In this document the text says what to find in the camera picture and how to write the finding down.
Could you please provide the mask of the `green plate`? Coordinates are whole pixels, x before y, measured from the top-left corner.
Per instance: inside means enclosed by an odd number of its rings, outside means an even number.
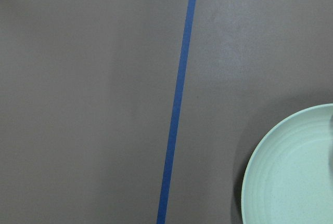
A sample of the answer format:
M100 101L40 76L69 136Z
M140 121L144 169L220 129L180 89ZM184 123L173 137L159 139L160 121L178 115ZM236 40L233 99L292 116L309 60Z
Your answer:
M259 142L241 190L243 223L332 223L332 104L285 118Z

